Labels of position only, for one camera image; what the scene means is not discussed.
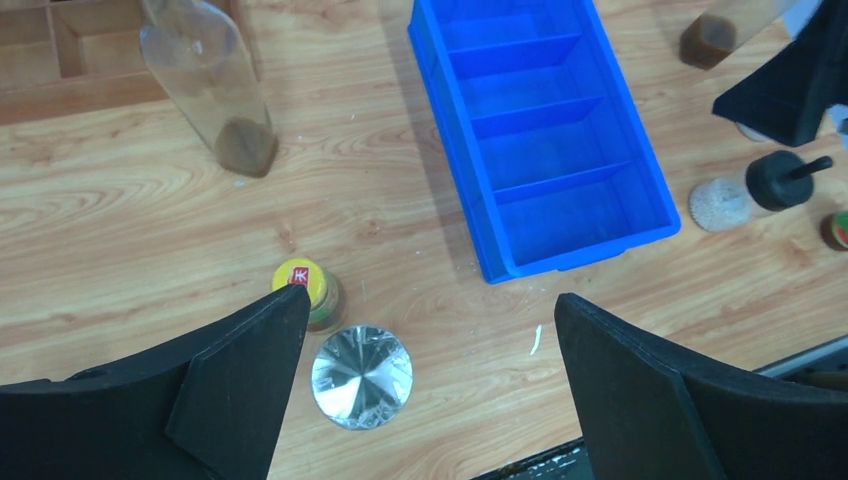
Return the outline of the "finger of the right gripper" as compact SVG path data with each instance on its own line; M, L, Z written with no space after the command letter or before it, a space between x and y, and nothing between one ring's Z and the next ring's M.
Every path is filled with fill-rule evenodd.
M813 141L830 107L847 103L847 3L820 4L798 36L720 95L712 113L789 147Z

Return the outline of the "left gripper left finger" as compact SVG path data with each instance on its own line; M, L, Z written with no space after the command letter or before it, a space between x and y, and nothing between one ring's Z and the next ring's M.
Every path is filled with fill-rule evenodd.
M310 301L286 286L134 355L1 389L5 479L264 479Z

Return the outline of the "tall oil bottle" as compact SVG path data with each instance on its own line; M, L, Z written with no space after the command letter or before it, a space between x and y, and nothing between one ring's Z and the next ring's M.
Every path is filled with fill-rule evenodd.
M143 1L141 8L142 58L217 163L267 175L277 136L231 16L207 1Z
M715 1L680 35L679 59L710 70L795 4L794 0Z

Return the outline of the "blue plastic divided bin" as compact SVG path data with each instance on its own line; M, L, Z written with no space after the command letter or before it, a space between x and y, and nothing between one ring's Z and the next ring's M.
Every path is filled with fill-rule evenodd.
M680 230L592 2L417 1L408 33L488 283Z

